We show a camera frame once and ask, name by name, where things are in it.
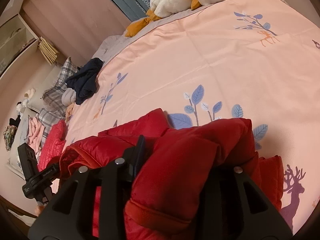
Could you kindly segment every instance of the pink blanket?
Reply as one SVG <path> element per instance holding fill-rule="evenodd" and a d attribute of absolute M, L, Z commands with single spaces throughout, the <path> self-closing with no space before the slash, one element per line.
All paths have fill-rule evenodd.
<path fill-rule="evenodd" d="M 37 159 L 41 153 L 41 139 L 44 126 L 36 118 L 29 118 L 28 145 L 35 151 Z"/>
<path fill-rule="evenodd" d="M 281 0 L 226 0 L 136 36 L 100 55 L 65 146 L 159 107 L 177 129 L 249 118 L 259 155 L 283 160 L 281 213 L 299 230 L 320 195 L 320 29 Z"/>

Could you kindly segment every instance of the leaf pattern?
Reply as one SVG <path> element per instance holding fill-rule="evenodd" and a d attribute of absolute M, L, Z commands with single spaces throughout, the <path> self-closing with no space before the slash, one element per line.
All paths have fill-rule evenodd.
<path fill-rule="evenodd" d="M 258 20 L 262 19 L 262 17 L 263 17 L 262 14 L 257 14 L 255 16 L 253 16 L 253 18 L 256 18 Z"/>
<path fill-rule="evenodd" d="M 209 110 L 209 105 L 207 105 L 206 103 L 201 103 L 201 108 L 205 111 L 208 111 Z"/>
<path fill-rule="evenodd" d="M 118 81 L 117 81 L 117 85 L 118 84 L 120 84 L 123 80 L 124 80 L 124 78 L 127 76 L 127 74 L 125 74 L 123 77 L 121 77 Z"/>
<path fill-rule="evenodd" d="M 236 12 L 233 12 L 235 14 L 235 16 L 238 16 L 238 17 L 245 17 L 244 14 L 241 14 L 241 13 L 236 13 Z"/>
<path fill-rule="evenodd" d="M 195 110 L 192 106 L 185 106 L 184 107 L 184 111 L 187 113 L 187 114 L 192 114 Z"/>
<path fill-rule="evenodd" d="M 271 25 L 270 25 L 270 23 L 265 23 L 265 24 L 263 25 L 263 27 L 264 27 L 266 30 L 269 30 L 270 27 L 271 27 Z"/>
<path fill-rule="evenodd" d="M 212 108 L 212 112 L 215 114 L 217 112 L 219 112 L 222 108 L 222 102 L 219 101 L 218 103 L 216 103 L 213 108 Z"/>
<path fill-rule="evenodd" d="M 189 99 L 190 98 L 190 95 L 188 93 L 186 93 L 186 92 L 183 93 L 183 96 L 184 96 L 185 99 Z"/>
<path fill-rule="evenodd" d="M 106 98 L 106 102 L 108 102 L 112 97 L 113 95 L 108 95 L 108 97 Z"/>
<path fill-rule="evenodd" d="M 258 143 L 258 142 L 255 142 L 255 143 L 254 143 L 254 146 L 255 146 L 256 151 L 262 149 L 262 146 L 261 146 L 260 143 Z"/>
<path fill-rule="evenodd" d="M 316 45 L 316 47 L 317 47 L 318 49 L 320 49 L 320 44 L 319 44 L 318 42 L 314 41 L 314 40 L 312 40 L 312 41 L 313 41 L 313 43 Z"/>
<path fill-rule="evenodd" d="M 192 120 L 186 114 L 168 114 L 169 124 L 175 129 L 192 127 Z"/>
<path fill-rule="evenodd" d="M 234 105 L 232 110 L 231 110 L 231 114 L 232 114 L 233 118 L 241 118 L 241 117 L 243 117 L 242 107 L 239 104 Z"/>
<path fill-rule="evenodd" d="M 191 101 L 195 105 L 199 104 L 204 96 L 204 87 L 199 85 L 196 90 L 192 93 Z"/>
<path fill-rule="evenodd" d="M 267 124 L 261 124 L 258 127 L 254 128 L 252 130 L 254 140 L 256 142 L 260 141 L 267 133 L 268 131 L 268 125 Z"/>

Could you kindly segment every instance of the dark clothing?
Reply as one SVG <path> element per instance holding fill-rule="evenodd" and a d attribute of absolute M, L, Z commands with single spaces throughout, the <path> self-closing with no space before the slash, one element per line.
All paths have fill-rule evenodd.
<path fill-rule="evenodd" d="M 81 105 L 97 91 L 96 77 L 102 65 L 103 61 L 99 58 L 90 59 L 76 74 L 67 78 L 67 87 L 76 92 L 77 105 Z"/>
<path fill-rule="evenodd" d="M 21 119 L 20 119 L 20 115 L 18 115 L 18 117 L 16 118 L 16 120 L 14 120 L 13 118 L 9 119 L 9 125 L 14 125 L 15 127 L 19 126 Z"/>

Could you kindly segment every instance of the plaid pillow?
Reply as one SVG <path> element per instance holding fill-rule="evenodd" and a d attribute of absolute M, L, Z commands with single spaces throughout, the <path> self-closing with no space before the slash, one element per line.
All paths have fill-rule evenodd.
<path fill-rule="evenodd" d="M 61 71 L 58 76 L 58 83 L 64 83 L 68 77 L 73 76 L 77 71 L 77 67 L 71 62 L 71 57 L 68 57 L 61 67 Z"/>
<path fill-rule="evenodd" d="M 64 106 L 61 101 L 62 95 L 67 89 L 65 80 L 73 76 L 77 71 L 78 69 L 71 62 L 71 57 L 69 57 L 63 64 L 54 87 L 46 90 L 42 96 L 44 107 L 47 111 L 62 117 L 66 115 L 67 106 Z"/>
<path fill-rule="evenodd" d="M 44 132 L 43 132 L 42 140 L 41 140 L 42 146 L 44 145 L 44 142 L 49 135 L 51 127 L 54 124 L 58 123 L 61 119 L 65 119 L 65 118 L 58 115 L 58 114 L 52 113 L 52 112 L 46 110 L 45 108 L 41 109 L 41 111 L 39 113 L 39 121 L 44 126 Z"/>

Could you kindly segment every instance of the red quilted fabric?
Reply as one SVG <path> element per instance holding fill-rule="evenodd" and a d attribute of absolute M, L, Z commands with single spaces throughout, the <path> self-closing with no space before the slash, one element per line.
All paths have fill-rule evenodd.
<path fill-rule="evenodd" d="M 124 209 L 128 240 L 192 239 L 199 194 L 212 166 L 241 166 L 278 209 L 281 158 L 259 159 L 251 121 L 221 119 L 200 127 L 170 129 L 161 109 L 138 120 L 77 141 L 60 157 L 63 178 L 79 166 L 105 166 L 146 136 L 147 161 Z M 100 194 L 96 192 L 93 235 L 98 236 Z"/>
<path fill-rule="evenodd" d="M 38 163 L 39 171 L 44 170 L 49 163 L 59 161 L 66 140 L 67 125 L 64 120 L 54 124 L 44 143 Z"/>

